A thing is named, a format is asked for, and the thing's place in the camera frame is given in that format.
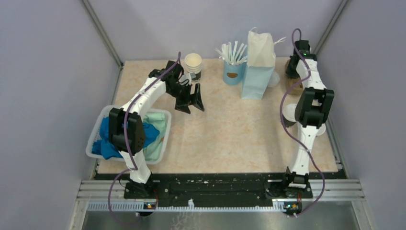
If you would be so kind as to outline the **stack of paper cups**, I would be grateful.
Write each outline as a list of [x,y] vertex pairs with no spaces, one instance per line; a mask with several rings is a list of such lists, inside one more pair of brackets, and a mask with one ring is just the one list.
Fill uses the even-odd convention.
[[202,57],[196,53],[190,53],[186,55],[184,59],[186,69],[189,73],[194,73],[194,81],[198,81],[201,78],[202,73]]

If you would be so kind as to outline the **black paper coffee cup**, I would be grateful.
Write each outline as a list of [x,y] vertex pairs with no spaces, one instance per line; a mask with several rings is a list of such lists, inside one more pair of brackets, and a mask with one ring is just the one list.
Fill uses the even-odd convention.
[[322,126],[318,129],[316,134],[317,137],[323,135],[326,132],[326,124],[322,124]]

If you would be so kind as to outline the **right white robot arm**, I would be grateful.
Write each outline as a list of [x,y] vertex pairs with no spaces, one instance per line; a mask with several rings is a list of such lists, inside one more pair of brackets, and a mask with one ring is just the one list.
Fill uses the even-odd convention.
[[294,43],[293,55],[285,66],[286,87],[293,87],[291,95],[299,95],[297,103],[284,108],[284,121],[297,124],[298,148],[294,164],[287,168],[281,192],[286,197],[294,197],[300,189],[306,189],[309,175],[310,153],[315,138],[326,122],[334,91],[322,82],[317,70],[317,56],[310,51],[307,40]]

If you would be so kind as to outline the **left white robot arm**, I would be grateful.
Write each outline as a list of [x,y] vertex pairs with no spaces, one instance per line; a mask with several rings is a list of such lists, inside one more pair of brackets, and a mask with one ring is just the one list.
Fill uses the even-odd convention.
[[164,69],[152,70],[129,102],[109,111],[109,142],[123,157],[130,179],[137,183],[135,192],[142,198],[150,197],[154,190],[153,184],[148,182],[151,171],[143,154],[146,142],[143,119],[164,94],[175,98],[175,109],[178,111],[190,114],[190,106],[205,110],[200,84],[192,84],[191,78],[184,76],[184,69],[177,60],[168,61]]

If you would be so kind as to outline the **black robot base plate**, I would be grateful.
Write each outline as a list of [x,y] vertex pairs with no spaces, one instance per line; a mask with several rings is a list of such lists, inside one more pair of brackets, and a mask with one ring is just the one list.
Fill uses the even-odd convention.
[[153,199],[158,207],[271,207],[273,199],[313,198],[310,185],[289,188],[283,173],[155,173],[145,184],[129,181],[126,199]]

